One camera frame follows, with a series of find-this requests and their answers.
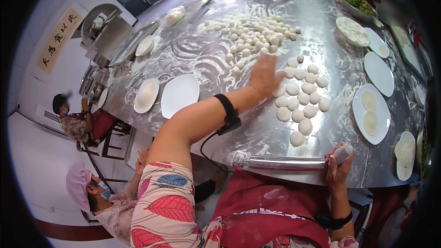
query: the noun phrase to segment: bowl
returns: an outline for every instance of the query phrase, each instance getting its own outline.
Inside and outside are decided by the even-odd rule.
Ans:
[[[371,16],[368,16],[365,13],[362,13],[357,8],[355,8],[354,6],[352,6],[351,4],[346,2],[346,0],[339,0],[339,2],[341,4],[341,6],[348,13],[350,13],[351,15],[355,16],[356,18],[358,18],[358,19],[360,19],[360,20],[362,20],[362,21],[364,21],[366,23],[371,23],[374,18],[378,18],[377,11],[374,8],[372,8],[372,6],[371,6],[372,10],[377,14],[375,17],[371,17]]]

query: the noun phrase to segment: red apron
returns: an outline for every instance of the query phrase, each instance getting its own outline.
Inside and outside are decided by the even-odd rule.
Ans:
[[[281,247],[293,235],[328,247],[327,231],[314,221],[317,214],[329,212],[328,197],[324,186],[236,170],[213,215],[222,216],[221,245],[256,248],[278,238],[274,247]]]

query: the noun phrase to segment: pink hat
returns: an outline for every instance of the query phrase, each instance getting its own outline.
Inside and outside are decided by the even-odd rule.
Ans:
[[[81,161],[75,163],[66,175],[66,189],[69,196],[81,210],[87,213],[90,212],[90,206],[86,186],[89,185],[91,176],[92,173]]]

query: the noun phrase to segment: cable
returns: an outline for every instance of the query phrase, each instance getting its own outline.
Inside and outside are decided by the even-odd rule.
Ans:
[[[202,152],[202,148],[204,147],[205,143],[206,143],[208,140],[210,140],[213,136],[215,136],[216,133],[217,133],[217,132],[214,132],[213,134],[211,134],[210,136],[208,136],[208,138],[205,139],[205,141],[202,143],[202,145],[201,145],[201,154],[202,154],[205,158],[207,158],[210,162],[212,162],[213,165],[215,165],[215,166],[218,167],[219,169],[223,170],[223,168],[221,168],[218,164],[216,164],[213,160],[211,160],[210,158],[208,158],[208,157]]]

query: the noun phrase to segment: floral shirt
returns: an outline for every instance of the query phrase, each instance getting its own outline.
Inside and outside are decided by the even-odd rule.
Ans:
[[[130,246],[130,223],[138,191],[130,185],[119,195],[111,195],[113,206],[95,213],[96,219],[116,239]]]
[[[131,223],[132,247],[220,248],[222,217],[205,228],[195,223],[193,174],[182,165],[150,163],[139,183],[138,203]],[[353,237],[329,239],[330,248],[356,248]],[[280,236],[263,248],[314,248],[296,236]]]

